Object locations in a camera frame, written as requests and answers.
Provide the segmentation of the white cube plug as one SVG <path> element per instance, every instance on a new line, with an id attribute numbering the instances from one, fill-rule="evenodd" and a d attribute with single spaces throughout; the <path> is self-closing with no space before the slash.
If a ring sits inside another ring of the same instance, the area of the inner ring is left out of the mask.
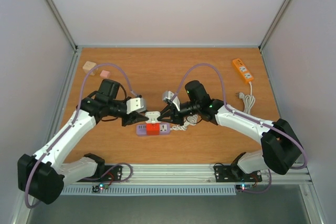
<path id="1" fill-rule="evenodd" d="M 160 123 L 158 118 L 160 117 L 161 113 L 159 111 L 147 111 L 145 112 L 145 117 L 148 119 L 146 120 L 147 124 L 155 124 Z"/>

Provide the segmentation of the purple power strip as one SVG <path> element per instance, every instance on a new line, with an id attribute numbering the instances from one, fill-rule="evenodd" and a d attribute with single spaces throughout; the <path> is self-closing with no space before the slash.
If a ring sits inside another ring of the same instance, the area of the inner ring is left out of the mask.
<path id="1" fill-rule="evenodd" d="M 146 134 L 146 125 L 140 124 L 136 127 L 137 136 L 149 136 Z M 168 135 L 170 133 L 170 124 L 169 123 L 160 123 L 160 134 L 159 135 Z"/>

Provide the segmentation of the red cube socket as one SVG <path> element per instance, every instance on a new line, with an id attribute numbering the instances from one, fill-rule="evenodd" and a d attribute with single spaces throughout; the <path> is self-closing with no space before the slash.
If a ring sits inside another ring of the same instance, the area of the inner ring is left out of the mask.
<path id="1" fill-rule="evenodd" d="M 146 125 L 146 134 L 149 136 L 160 134 L 160 124 L 159 123 L 148 123 Z"/>

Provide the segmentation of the pink plug adapter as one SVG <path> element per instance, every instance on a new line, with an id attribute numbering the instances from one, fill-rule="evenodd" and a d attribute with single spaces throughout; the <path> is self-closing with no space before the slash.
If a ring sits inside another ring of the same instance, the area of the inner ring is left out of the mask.
<path id="1" fill-rule="evenodd" d="M 108 79 L 110 77 L 111 73 L 107 70 L 102 70 L 100 73 L 100 77 L 104 79 Z"/>

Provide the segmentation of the beige cube socket adapter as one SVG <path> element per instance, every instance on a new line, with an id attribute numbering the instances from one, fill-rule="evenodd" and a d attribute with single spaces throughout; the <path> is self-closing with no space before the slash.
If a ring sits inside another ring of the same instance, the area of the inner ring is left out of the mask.
<path id="1" fill-rule="evenodd" d="M 95 62 L 92 62 L 92 61 L 86 61 L 84 63 L 84 65 L 82 66 L 82 69 L 84 71 L 85 74 L 87 74 L 91 69 L 95 68 L 97 66 L 97 64 Z M 90 75 L 91 76 L 94 76 L 97 72 L 97 69 L 94 69 Z"/>

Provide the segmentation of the orange power strip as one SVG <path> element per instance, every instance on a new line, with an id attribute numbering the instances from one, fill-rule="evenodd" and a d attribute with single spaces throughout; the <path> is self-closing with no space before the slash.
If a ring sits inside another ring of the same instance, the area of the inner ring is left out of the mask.
<path id="1" fill-rule="evenodd" d="M 239 58 L 233 59 L 232 65 L 246 84 L 251 83 L 254 80 L 253 75 L 247 69 L 247 67 L 245 66 L 245 64 L 241 59 Z"/>

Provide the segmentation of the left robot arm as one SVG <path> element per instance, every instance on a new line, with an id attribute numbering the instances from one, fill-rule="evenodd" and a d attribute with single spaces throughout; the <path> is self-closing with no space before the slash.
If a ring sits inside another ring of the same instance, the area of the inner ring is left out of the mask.
<path id="1" fill-rule="evenodd" d="M 107 116 L 120 118 L 122 126 L 148 120 L 142 114 L 146 105 L 141 95 L 117 99 L 122 88 L 116 81 L 102 80 L 97 91 L 79 100 L 69 121 L 47 144 L 33 155 L 24 154 L 19 158 L 18 188 L 24 192 L 28 208 L 34 207 L 29 203 L 29 197 L 51 204 L 64 187 L 80 180 L 100 181 L 105 177 L 105 161 L 95 154 L 86 154 L 70 164 L 64 164 L 64 160 L 78 142 Z"/>

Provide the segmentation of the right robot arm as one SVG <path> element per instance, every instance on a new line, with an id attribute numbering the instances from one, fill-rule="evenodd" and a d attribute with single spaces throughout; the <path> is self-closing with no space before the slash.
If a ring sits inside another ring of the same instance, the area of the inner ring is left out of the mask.
<path id="1" fill-rule="evenodd" d="M 302 155 L 302 145 L 287 121 L 262 120 L 236 110 L 222 100 L 212 99 L 197 80 L 187 83 L 185 90 L 189 100 L 184 103 L 171 91 L 163 93 L 162 100 L 167 105 L 161 111 L 159 121 L 183 125 L 188 116 L 197 114 L 203 121 L 233 129 L 260 144 L 261 150 L 243 152 L 231 163 L 235 179 L 243 180 L 252 172 L 263 169 L 284 175 Z"/>

